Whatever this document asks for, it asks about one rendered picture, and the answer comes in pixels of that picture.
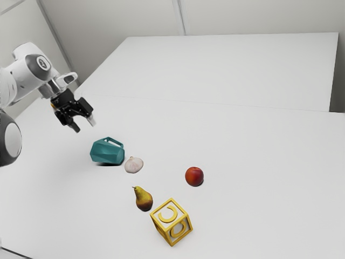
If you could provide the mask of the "red peach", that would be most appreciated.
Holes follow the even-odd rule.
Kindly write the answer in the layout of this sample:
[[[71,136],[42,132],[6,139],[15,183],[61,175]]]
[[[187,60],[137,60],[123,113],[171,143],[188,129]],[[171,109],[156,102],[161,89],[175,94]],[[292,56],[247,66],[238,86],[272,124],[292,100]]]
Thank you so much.
[[[204,173],[199,167],[189,167],[185,172],[185,180],[190,186],[200,186],[204,182]]]

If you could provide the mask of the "teal faceted mug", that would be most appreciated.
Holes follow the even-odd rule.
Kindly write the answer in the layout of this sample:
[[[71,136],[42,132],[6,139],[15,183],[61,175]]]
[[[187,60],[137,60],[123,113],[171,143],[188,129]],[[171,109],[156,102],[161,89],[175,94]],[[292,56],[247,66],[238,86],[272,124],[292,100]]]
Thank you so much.
[[[111,137],[102,138],[93,143],[90,156],[93,162],[121,165],[125,159],[124,145]]]

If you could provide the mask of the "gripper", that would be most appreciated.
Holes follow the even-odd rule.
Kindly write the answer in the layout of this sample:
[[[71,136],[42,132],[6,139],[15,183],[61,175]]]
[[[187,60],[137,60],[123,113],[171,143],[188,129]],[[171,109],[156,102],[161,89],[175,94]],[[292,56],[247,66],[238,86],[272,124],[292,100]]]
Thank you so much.
[[[94,127],[96,121],[92,114],[93,107],[81,97],[75,100],[74,94],[70,89],[51,99],[51,106],[54,109],[54,114],[63,126],[70,126],[76,133],[80,132],[79,126],[74,122],[75,116],[81,116],[87,119],[89,124]]]

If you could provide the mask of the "pale garlic bulb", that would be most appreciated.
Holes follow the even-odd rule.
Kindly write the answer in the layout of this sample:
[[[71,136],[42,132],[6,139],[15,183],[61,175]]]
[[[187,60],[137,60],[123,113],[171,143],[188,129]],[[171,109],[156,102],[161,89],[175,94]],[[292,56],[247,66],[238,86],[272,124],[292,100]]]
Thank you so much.
[[[139,172],[144,165],[142,159],[131,156],[125,163],[125,171],[127,173],[137,173]]]

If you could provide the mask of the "yellow open-frame letter block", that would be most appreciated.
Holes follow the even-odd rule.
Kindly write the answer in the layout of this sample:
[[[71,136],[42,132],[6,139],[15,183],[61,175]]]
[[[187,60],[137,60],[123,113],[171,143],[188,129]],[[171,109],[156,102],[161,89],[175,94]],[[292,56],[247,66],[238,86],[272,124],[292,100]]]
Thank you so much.
[[[150,213],[158,233],[173,247],[193,231],[189,214],[170,198]]]

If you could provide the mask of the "yellow-brown pear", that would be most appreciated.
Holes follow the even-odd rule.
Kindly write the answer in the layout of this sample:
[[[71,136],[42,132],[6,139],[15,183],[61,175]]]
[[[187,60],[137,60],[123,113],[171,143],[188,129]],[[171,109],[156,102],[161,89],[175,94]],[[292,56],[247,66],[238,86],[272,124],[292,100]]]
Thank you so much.
[[[136,196],[135,203],[138,209],[143,212],[151,210],[153,206],[152,195],[140,186],[134,186],[133,190]]]

